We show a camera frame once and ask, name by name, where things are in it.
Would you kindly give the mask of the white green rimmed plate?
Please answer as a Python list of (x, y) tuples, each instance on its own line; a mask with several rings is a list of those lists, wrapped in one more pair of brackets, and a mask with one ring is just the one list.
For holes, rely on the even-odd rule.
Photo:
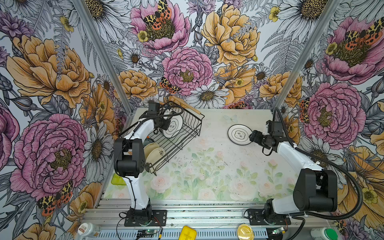
[(166, 138), (174, 138), (180, 133), (182, 127), (183, 127), (182, 116), (174, 116), (171, 119), (171, 124), (170, 124), (168, 130), (163, 131), (163, 135)]

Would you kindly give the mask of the white plate ring pattern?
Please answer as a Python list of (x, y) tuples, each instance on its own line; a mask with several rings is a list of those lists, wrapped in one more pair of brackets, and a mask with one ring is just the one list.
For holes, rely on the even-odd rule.
[(250, 136), (253, 131), (245, 125), (233, 125), (228, 129), (229, 140), (238, 146), (246, 146), (251, 143)]

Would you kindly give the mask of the black wire dish rack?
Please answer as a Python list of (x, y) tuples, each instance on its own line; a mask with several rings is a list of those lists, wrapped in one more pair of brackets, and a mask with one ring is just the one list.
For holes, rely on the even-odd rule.
[[(172, 157), (200, 135), (204, 115), (181, 100), (150, 103), (135, 123), (115, 142), (114, 168), (121, 177), (137, 178), (143, 171), (156, 174)], [(151, 139), (163, 149), (158, 160), (150, 160), (144, 143)]]

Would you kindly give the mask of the cream bowl plate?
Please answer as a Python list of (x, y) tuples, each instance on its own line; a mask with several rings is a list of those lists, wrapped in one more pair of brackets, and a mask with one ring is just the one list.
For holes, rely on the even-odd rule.
[(152, 150), (146, 159), (146, 164), (154, 166), (161, 158), (165, 156), (165, 154), (165, 150), (161, 147)]

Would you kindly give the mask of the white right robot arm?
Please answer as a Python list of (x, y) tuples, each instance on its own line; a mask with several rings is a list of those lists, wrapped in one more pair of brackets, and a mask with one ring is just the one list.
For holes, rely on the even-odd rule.
[(333, 212), (337, 209), (337, 175), (313, 161), (309, 154), (300, 152), (298, 146), (284, 133), (276, 135), (253, 131), (250, 141), (263, 149), (278, 153), (299, 175), (291, 196), (267, 200), (263, 210), (264, 220), (272, 224), (278, 218), (309, 212)]

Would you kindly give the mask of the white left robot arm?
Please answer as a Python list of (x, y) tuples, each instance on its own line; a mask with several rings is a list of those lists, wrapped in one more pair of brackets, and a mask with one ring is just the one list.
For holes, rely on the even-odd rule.
[(140, 119), (124, 132), (114, 143), (114, 169), (129, 189), (131, 205), (124, 217), (126, 227), (166, 225), (167, 211), (154, 210), (147, 194), (143, 172), (146, 169), (144, 141), (154, 130), (167, 130), (171, 116), (159, 115)]

